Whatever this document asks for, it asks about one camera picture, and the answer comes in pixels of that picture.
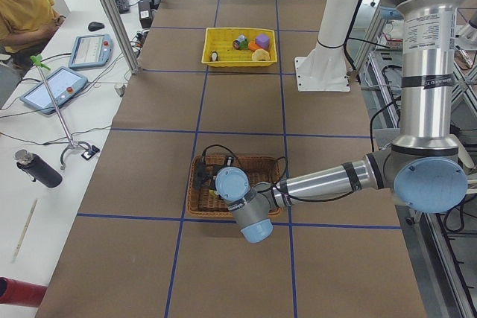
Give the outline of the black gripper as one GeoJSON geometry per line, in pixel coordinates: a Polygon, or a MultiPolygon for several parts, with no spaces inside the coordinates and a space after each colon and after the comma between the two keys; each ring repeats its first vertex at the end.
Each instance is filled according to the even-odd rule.
{"type": "Polygon", "coordinates": [[[217,179],[218,171],[212,171],[211,173],[207,173],[205,177],[201,180],[201,188],[206,188],[208,191],[211,191],[215,194],[218,193],[216,179],[217,179]]]}

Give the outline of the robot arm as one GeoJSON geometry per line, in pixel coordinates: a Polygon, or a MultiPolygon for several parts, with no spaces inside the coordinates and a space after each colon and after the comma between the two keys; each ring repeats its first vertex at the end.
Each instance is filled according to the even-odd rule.
{"type": "Polygon", "coordinates": [[[269,213],[296,203],[326,203],[365,188],[391,188],[397,198],[423,213],[458,205],[468,181],[458,164],[458,142],[450,133],[455,11],[464,0],[383,0],[403,16],[399,135],[387,150],[362,160],[279,182],[253,184],[225,164],[195,177],[210,184],[251,243],[273,230],[269,213]]]}

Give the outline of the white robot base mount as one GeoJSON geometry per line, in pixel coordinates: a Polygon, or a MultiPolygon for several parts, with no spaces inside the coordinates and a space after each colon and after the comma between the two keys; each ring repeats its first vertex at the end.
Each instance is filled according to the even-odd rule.
{"type": "Polygon", "coordinates": [[[294,59],[300,92],[348,92],[344,46],[359,0],[326,0],[316,46],[294,59]]]}

